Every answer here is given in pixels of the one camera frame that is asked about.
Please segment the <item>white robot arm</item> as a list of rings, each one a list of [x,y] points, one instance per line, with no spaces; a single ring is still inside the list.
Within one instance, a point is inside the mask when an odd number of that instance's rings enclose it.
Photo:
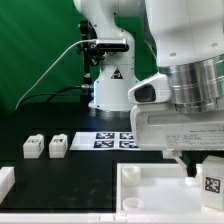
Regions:
[[[99,60],[90,110],[126,115],[137,146],[171,154],[186,173],[224,155],[224,0],[73,0]],[[138,16],[156,73],[138,80],[135,40],[115,20]]]

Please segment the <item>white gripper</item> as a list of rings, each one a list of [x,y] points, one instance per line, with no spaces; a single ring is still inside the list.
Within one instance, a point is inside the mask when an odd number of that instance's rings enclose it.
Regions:
[[[143,104],[132,108],[130,120],[142,150],[224,150],[224,109],[182,114],[170,104]],[[196,163],[187,154],[175,160],[187,177],[197,175]]]

